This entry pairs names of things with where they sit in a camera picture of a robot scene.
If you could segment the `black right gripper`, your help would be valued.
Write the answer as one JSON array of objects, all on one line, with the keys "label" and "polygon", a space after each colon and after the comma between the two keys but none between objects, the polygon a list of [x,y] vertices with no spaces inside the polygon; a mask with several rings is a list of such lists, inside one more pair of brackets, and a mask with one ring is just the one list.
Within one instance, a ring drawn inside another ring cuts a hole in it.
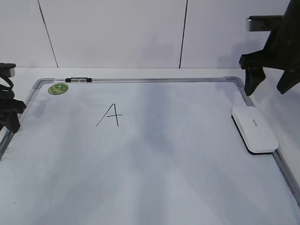
[{"label": "black right gripper", "polygon": [[281,94],[300,82],[300,2],[290,1],[282,16],[281,25],[270,31],[263,49],[240,57],[240,67],[245,69],[247,96],[265,80],[263,67],[285,70],[277,84]]}]

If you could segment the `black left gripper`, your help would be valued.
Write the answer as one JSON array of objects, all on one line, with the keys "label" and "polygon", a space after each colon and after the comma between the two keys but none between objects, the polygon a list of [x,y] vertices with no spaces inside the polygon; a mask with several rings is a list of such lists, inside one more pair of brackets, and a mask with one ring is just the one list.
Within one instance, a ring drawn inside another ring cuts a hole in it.
[{"label": "black left gripper", "polygon": [[6,127],[9,131],[16,133],[20,128],[18,114],[26,109],[23,101],[16,99],[0,99],[0,129]]}]

